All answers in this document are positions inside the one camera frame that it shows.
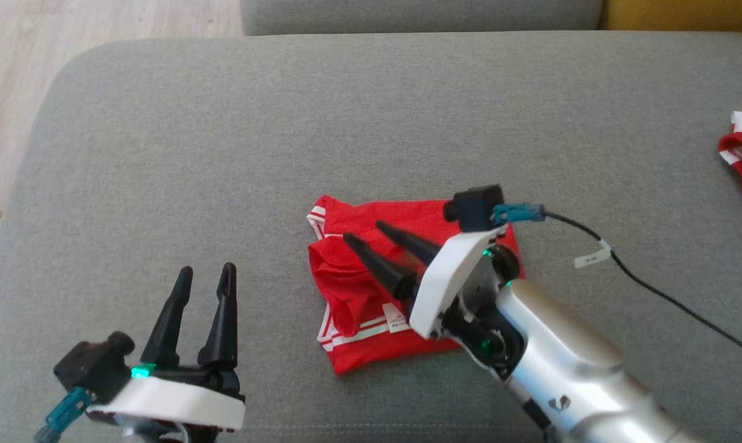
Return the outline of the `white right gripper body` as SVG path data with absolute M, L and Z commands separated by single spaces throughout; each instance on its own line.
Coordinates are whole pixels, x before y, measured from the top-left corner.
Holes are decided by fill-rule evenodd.
M 512 280 L 498 275 L 489 249 L 505 232 L 503 226 L 449 238 L 427 265 L 409 317 L 419 336 L 455 341 L 494 376 L 510 376 L 525 347 L 497 307 Z

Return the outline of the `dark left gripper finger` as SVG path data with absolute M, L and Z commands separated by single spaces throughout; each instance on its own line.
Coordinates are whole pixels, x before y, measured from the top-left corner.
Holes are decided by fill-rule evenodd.
M 190 300 L 192 277 L 193 270 L 190 266 L 180 270 L 142 352 L 141 364 L 154 365 L 158 369 L 178 367 L 180 356 L 177 345 L 183 311 Z
M 234 369 L 237 367 L 236 266 L 225 263 L 217 286 L 218 305 L 197 364 Z

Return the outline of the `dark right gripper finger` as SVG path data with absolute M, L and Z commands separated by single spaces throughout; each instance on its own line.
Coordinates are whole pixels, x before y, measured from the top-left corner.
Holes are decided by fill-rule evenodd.
M 416 294 L 418 275 L 413 269 L 408 269 L 391 261 L 371 249 L 363 239 L 352 233 L 343 235 L 343 241 L 348 244 L 354 254 L 359 257 L 371 275 L 395 300 L 409 300 Z
M 376 227 L 380 232 L 387 236 L 388 239 L 413 255 L 413 257 L 418 259 L 426 267 L 432 264 L 436 255 L 441 251 L 441 247 L 438 244 L 408 231 L 398 229 L 384 221 L 377 221 Z

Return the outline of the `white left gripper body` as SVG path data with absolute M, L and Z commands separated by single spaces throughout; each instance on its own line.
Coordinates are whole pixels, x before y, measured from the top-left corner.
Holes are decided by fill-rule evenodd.
M 241 429 L 244 416 L 235 370 L 219 368 L 132 368 L 88 407 L 122 429 Z

